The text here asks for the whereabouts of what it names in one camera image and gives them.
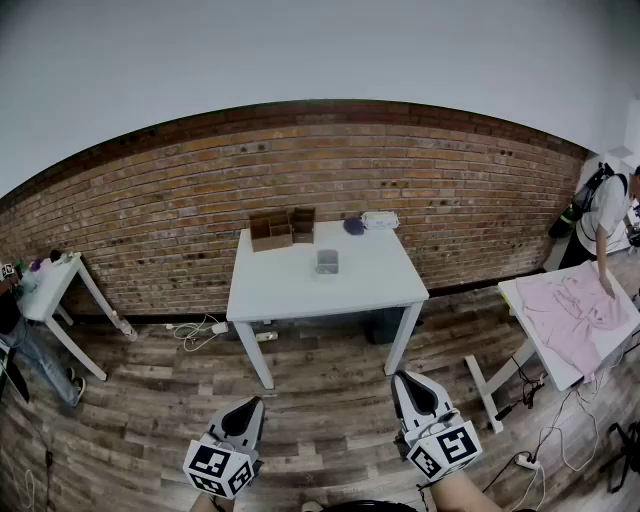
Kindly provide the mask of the white square table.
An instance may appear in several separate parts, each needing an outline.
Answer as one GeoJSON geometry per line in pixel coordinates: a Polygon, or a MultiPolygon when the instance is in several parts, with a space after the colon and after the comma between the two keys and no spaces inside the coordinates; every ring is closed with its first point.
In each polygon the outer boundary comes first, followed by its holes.
{"type": "Polygon", "coordinates": [[[254,252],[242,230],[226,311],[263,387],[274,381],[252,326],[268,320],[311,318],[403,307],[404,314],[384,366],[399,366],[429,293],[391,229],[348,234],[341,222],[319,222],[312,244],[254,252]],[[336,275],[316,273],[316,253],[335,249],[336,275]]]}

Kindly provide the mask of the person's black shirt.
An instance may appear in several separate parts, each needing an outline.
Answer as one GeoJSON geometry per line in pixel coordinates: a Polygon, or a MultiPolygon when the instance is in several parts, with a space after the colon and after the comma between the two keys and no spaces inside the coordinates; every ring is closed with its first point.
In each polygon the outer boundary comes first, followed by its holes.
{"type": "Polygon", "coordinates": [[[404,503],[381,500],[357,500],[343,503],[340,512],[418,512],[404,503]]]}

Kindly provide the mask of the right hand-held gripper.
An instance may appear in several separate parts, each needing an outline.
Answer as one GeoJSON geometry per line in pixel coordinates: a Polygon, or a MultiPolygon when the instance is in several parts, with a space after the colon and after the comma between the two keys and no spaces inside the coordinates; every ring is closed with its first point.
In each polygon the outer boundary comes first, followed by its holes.
{"type": "Polygon", "coordinates": [[[399,370],[391,391],[400,421],[394,444],[401,458],[428,483],[464,469],[482,454],[473,423],[462,418],[442,385],[422,374],[399,370]]]}

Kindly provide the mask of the black stand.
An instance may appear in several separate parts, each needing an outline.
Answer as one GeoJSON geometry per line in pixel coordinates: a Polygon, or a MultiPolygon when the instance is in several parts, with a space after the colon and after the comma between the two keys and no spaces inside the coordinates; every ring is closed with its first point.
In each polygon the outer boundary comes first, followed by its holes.
{"type": "Polygon", "coordinates": [[[607,474],[607,490],[613,494],[621,490],[629,471],[640,475],[640,422],[633,422],[624,431],[618,423],[612,423],[607,434],[617,433],[622,441],[620,451],[599,468],[600,473],[607,474]],[[622,474],[618,484],[613,483],[613,468],[622,460],[624,462],[622,474]]]}

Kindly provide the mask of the person's left forearm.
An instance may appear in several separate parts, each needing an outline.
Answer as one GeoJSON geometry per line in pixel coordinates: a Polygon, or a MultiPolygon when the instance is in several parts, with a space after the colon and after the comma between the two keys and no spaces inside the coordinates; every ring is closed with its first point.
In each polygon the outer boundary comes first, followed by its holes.
{"type": "Polygon", "coordinates": [[[234,501],[201,492],[189,512],[233,512],[234,501]]]}

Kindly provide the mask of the white table with pink cloth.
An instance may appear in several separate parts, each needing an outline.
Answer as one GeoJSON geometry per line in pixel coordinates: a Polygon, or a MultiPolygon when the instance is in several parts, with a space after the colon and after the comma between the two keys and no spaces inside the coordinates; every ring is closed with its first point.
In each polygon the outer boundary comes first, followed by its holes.
{"type": "MultiPolygon", "coordinates": [[[[523,368],[524,363],[532,356],[536,355],[539,357],[546,370],[547,378],[550,379],[559,391],[568,389],[582,378],[582,375],[577,369],[564,362],[558,354],[544,345],[541,338],[535,332],[533,324],[525,315],[524,302],[517,289],[519,284],[531,284],[538,278],[552,283],[559,283],[569,272],[569,269],[561,269],[502,281],[498,284],[500,294],[509,306],[510,315],[518,320],[526,334],[526,339],[520,348],[516,350],[504,365],[489,379],[484,377],[473,355],[465,357],[466,366],[473,377],[486,409],[489,424],[494,433],[502,432],[503,424],[498,420],[499,411],[494,402],[493,394],[513,375],[517,374],[518,371],[523,368]]],[[[626,323],[610,332],[604,332],[598,329],[594,331],[593,341],[602,358],[607,358],[616,349],[620,348],[635,329],[640,327],[640,311],[637,310],[616,278],[612,274],[609,274],[608,278],[616,293],[616,297],[620,300],[621,306],[628,315],[628,319],[626,323]]]]}

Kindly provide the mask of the pink cloth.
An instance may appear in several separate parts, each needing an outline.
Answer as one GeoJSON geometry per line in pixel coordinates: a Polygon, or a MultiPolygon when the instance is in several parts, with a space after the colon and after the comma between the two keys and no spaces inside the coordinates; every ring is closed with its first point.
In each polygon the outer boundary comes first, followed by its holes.
{"type": "Polygon", "coordinates": [[[525,316],[542,344],[586,381],[592,380],[603,357],[593,334],[622,327],[629,315],[621,299],[611,297],[591,262],[571,267],[557,282],[548,275],[515,281],[525,316]]]}

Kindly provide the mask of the white side table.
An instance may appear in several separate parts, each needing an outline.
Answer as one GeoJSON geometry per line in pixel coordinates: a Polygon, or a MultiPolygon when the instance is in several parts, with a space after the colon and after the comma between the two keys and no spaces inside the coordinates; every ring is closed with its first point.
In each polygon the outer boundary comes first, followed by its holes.
{"type": "Polygon", "coordinates": [[[43,323],[87,370],[100,381],[106,381],[107,374],[71,339],[54,319],[54,313],[58,311],[68,325],[73,324],[71,317],[60,302],[76,276],[81,278],[103,312],[108,318],[111,318],[112,307],[83,263],[81,252],[73,253],[67,261],[63,259],[56,262],[51,262],[49,259],[45,260],[43,267],[35,273],[34,283],[36,287],[24,293],[19,300],[19,307],[26,319],[43,323]]]}

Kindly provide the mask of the large wooden compartment organizer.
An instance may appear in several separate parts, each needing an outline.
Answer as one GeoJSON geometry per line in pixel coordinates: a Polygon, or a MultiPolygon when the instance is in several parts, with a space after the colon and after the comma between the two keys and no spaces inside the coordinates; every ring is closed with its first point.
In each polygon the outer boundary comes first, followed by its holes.
{"type": "Polygon", "coordinates": [[[286,248],[293,244],[292,227],[286,210],[250,215],[249,231],[254,252],[286,248]]]}

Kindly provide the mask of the small wooden organizer box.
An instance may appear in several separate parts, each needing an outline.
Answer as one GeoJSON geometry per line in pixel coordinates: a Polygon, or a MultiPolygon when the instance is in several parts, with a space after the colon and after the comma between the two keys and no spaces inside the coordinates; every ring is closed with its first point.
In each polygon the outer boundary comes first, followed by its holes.
{"type": "Polygon", "coordinates": [[[290,225],[294,244],[312,244],[314,242],[315,208],[295,208],[290,215],[290,225]]]}

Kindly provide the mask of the person's right forearm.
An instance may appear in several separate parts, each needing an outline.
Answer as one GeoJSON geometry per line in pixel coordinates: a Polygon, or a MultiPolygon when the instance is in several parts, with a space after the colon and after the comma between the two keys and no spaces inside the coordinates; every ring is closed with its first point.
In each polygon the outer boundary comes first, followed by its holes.
{"type": "Polygon", "coordinates": [[[438,512],[502,512],[463,470],[433,483],[430,493],[438,512]]]}

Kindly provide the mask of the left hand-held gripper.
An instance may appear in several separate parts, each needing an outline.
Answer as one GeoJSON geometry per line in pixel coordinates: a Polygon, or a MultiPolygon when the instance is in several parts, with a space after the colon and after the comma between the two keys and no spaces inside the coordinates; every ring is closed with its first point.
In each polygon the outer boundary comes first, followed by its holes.
{"type": "Polygon", "coordinates": [[[253,396],[232,402],[211,417],[198,440],[190,442],[183,472],[201,492],[234,499],[259,474],[265,405],[253,396]]]}

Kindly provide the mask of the black bin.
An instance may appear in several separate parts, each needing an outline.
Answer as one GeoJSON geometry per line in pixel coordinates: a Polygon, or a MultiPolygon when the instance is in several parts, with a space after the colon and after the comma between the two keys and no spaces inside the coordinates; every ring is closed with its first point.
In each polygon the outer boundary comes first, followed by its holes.
{"type": "Polygon", "coordinates": [[[404,314],[403,307],[372,311],[365,323],[365,337],[370,344],[387,345],[395,340],[404,314]]]}

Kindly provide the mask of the white tissue packet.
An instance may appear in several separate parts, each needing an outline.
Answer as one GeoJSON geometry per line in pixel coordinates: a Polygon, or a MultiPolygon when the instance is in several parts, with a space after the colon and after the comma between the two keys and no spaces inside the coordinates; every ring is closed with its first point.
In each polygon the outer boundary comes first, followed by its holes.
{"type": "Polygon", "coordinates": [[[364,212],[361,215],[361,221],[367,230],[394,230],[399,226],[397,214],[391,211],[364,212]]]}

